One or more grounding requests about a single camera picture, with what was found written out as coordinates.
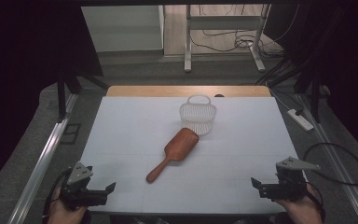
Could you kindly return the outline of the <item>wooden paddle hairbrush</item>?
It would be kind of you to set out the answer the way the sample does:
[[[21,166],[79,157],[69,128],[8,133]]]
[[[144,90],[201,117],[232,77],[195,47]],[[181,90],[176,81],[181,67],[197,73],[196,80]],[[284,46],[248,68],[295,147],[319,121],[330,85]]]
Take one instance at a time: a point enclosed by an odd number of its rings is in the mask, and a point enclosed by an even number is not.
[[[153,183],[170,161],[182,161],[199,142],[199,136],[188,128],[182,128],[164,148],[165,159],[147,176],[146,181]]]

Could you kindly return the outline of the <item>black curtain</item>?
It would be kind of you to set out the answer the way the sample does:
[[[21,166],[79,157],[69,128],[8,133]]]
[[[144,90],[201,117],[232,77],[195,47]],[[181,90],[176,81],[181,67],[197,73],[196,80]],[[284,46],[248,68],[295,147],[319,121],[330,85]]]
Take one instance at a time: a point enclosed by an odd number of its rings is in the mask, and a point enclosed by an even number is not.
[[[0,170],[59,77],[101,76],[81,6],[0,0]]]
[[[358,141],[358,0],[298,0],[274,4],[267,35],[288,33],[279,43],[300,65],[315,63],[320,87],[330,90],[328,104]]]

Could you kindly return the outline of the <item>white cabinet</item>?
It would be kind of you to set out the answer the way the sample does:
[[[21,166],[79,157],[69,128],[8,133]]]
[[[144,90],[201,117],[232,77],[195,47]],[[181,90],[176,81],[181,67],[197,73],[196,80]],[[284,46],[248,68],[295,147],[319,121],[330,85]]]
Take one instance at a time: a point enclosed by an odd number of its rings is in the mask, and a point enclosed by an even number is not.
[[[163,49],[161,6],[82,7],[98,52]]]

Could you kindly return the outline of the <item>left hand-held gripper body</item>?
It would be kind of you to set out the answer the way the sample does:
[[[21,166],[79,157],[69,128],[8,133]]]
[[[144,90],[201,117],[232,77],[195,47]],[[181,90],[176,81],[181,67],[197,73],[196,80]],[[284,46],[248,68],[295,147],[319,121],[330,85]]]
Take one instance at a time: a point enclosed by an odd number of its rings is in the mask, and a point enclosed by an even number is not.
[[[85,166],[80,161],[69,169],[69,174],[62,182],[59,196],[68,208],[106,204],[106,190],[89,190],[87,188],[92,176],[92,167]]]

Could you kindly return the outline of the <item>white table mat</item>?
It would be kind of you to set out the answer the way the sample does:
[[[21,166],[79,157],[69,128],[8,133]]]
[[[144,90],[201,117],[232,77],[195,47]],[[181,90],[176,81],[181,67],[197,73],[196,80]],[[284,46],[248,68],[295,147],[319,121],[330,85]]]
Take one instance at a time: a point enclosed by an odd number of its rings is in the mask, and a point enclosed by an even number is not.
[[[116,186],[102,211],[117,214],[262,214],[280,206],[251,181],[277,180],[275,165],[296,155],[272,97],[216,97],[212,130],[183,161],[145,178],[181,128],[183,97],[103,98],[81,161],[93,168],[89,189]]]

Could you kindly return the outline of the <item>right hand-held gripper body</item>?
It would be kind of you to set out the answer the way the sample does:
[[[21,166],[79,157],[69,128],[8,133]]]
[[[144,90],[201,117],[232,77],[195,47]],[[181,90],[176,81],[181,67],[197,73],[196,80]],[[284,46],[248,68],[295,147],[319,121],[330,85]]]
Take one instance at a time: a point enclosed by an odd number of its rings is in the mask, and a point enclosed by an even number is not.
[[[304,171],[319,171],[321,167],[307,161],[288,157],[276,163],[277,184],[259,183],[259,196],[271,200],[297,201],[306,195]]]

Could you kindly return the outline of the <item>white metal desk frame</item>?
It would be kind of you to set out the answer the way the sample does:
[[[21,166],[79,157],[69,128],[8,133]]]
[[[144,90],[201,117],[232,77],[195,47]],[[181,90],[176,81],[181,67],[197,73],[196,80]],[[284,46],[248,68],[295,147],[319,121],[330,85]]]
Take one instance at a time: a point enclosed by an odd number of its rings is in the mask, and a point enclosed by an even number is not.
[[[255,31],[255,38],[249,50],[259,72],[266,70],[261,60],[259,42],[268,18],[270,4],[265,4],[261,15],[233,15],[233,16],[192,16],[191,5],[186,5],[186,48],[184,70],[191,71],[191,38],[192,30],[247,30]]]

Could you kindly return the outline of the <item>white plastic basket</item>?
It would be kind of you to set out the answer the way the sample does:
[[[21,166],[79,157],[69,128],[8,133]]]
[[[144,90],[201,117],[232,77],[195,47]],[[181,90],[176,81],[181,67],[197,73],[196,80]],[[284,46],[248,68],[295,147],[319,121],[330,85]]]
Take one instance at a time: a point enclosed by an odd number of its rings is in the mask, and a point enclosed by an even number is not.
[[[183,128],[192,130],[199,136],[209,133],[213,128],[217,108],[205,94],[193,94],[179,108]]]

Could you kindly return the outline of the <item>person's right hand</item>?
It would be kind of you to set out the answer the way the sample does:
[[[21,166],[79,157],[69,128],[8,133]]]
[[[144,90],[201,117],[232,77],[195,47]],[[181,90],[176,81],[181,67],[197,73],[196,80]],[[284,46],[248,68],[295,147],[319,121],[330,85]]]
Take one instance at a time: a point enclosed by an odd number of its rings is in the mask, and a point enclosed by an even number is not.
[[[317,206],[308,196],[295,202],[276,200],[276,203],[285,209],[295,224],[323,224]]]

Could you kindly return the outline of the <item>white power strip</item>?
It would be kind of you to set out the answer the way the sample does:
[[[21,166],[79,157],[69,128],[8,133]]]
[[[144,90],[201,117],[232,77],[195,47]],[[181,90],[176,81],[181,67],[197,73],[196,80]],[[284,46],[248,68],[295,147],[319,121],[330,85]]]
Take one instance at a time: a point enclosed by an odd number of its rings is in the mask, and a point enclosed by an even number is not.
[[[293,119],[305,132],[313,129],[313,125],[308,122],[302,115],[298,115],[296,110],[291,109],[287,111],[288,116]]]

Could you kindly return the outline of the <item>person's plaid clothing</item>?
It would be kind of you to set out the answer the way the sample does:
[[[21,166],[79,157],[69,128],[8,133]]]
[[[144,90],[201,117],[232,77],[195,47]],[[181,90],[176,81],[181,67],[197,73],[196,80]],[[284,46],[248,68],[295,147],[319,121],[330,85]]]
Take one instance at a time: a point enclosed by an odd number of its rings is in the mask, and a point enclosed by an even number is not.
[[[170,224],[168,221],[153,216],[132,217],[131,224]]]

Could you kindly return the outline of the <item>aluminium rail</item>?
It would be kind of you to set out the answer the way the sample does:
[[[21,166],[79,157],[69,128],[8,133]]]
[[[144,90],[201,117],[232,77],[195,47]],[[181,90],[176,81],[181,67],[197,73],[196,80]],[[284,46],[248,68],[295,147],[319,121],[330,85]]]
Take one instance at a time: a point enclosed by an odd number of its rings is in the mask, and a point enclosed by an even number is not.
[[[304,114],[306,115],[310,123],[313,125],[317,139],[320,142],[324,143],[324,154],[329,160],[335,172],[335,175],[340,181],[352,181],[349,171],[344,167],[343,160],[338,156],[334,147],[328,145],[331,143],[331,141],[325,132],[324,126],[321,123],[318,123],[316,119],[312,116],[310,112],[310,103],[307,101],[307,97],[303,94],[295,94],[295,97],[304,107]],[[358,216],[358,187],[344,185],[343,189],[349,198],[351,206],[353,207],[356,215]]]
[[[39,159],[22,191],[20,198],[17,201],[16,206],[12,214],[9,217],[7,224],[23,224],[26,219],[31,205],[34,201],[36,193],[41,186],[42,180],[47,172],[48,166],[53,158],[58,144],[62,138],[63,132],[67,126],[68,120],[71,116],[71,112],[74,108],[78,95],[70,94],[65,102],[66,109],[64,112],[66,115],[61,122],[57,122],[46,142]]]

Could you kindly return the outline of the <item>person's left hand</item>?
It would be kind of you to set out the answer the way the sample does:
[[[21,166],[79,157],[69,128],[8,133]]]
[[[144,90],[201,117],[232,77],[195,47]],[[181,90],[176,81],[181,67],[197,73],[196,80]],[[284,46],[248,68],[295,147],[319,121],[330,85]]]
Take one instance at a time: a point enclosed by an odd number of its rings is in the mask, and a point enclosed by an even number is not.
[[[83,216],[88,210],[81,206],[71,210],[60,200],[61,189],[57,188],[53,194],[53,200],[48,210],[48,224],[80,224]]]

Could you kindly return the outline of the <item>black metal stand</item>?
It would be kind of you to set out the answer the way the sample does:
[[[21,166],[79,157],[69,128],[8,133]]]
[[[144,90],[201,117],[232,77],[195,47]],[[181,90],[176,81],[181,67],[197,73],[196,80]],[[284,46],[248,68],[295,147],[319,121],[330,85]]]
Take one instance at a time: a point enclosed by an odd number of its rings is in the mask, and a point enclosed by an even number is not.
[[[102,88],[103,90],[108,90],[109,85],[99,80],[97,77],[87,75],[86,73],[80,70],[74,70],[72,72],[59,72],[57,75],[57,89],[58,89],[58,122],[62,123],[66,118],[68,111],[66,106],[66,97],[65,89],[68,89],[69,92],[73,94],[78,94],[82,90],[82,87],[78,81],[78,77],[83,77],[87,81],[95,84],[96,86]]]
[[[263,75],[255,82],[255,85],[273,88],[292,77],[296,77],[293,87],[295,93],[303,94],[310,90],[310,113],[319,122],[321,81],[315,63],[311,60],[306,60],[300,65],[292,65],[288,59],[283,58],[269,70],[265,70]]]

